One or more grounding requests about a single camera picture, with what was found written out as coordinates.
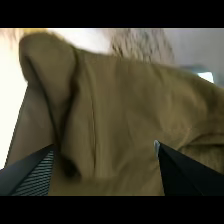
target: striped black fabric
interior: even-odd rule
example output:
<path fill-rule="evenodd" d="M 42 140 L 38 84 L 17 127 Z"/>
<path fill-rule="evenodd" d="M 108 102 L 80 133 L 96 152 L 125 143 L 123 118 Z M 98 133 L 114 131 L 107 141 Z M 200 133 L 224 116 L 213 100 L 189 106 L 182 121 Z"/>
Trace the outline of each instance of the striped black fabric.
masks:
<path fill-rule="evenodd" d="M 53 162 L 54 152 L 50 151 L 27 178 L 23 180 L 12 196 L 47 196 Z"/>

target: beige textured object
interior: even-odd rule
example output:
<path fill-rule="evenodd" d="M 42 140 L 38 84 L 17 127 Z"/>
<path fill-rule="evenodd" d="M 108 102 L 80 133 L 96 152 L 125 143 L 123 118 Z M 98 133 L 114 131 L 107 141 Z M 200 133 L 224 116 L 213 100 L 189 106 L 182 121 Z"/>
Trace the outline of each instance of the beige textured object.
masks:
<path fill-rule="evenodd" d="M 163 28 L 101 28 L 110 38 L 112 54 L 174 65 L 174 55 Z"/>

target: garment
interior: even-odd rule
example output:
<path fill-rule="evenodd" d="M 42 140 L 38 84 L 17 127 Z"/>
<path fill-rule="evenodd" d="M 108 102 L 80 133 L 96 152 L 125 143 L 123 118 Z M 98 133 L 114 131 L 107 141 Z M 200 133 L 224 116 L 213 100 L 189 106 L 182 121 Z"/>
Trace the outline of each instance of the garment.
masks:
<path fill-rule="evenodd" d="M 214 84 L 46 33 L 21 40 L 20 63 L 28 89 L 7 165 L 56 144 L 49 195 L 163 195 L 156 139 L 224 174 L 224 90 Z"/>

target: olive brown cloth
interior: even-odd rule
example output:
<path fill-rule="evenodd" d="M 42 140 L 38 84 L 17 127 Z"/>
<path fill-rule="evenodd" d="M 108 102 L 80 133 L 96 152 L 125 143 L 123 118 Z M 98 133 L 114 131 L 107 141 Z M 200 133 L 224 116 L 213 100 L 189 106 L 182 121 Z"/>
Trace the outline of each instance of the olive brown cloth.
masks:
<path fill-rule="evenodd" d="M 224 90 L 214 84 L 46 33 L 21 40 L 20 63 L 28 88 L 7 165 L 56 144 L 49 195 L 163 195 L 156 139 L 224 174 Z"/>

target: bright white light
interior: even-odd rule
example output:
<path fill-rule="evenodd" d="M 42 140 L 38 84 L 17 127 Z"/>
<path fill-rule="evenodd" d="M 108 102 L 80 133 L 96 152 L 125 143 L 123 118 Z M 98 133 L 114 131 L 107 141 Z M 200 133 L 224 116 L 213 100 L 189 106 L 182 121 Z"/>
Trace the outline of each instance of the bright white light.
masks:
<path fill-rule="evenodd" d="M 211 82 L 211 83 L 214 83 L 213 75 L 212 75 L 211 72 L 198 73 L 198 75 L 199 75 L 201 78 L 203 78 L 203 79 L 205 79 L 205 80 L 207 80 L 207 81 L 209 81 L 209 82 Z"/>

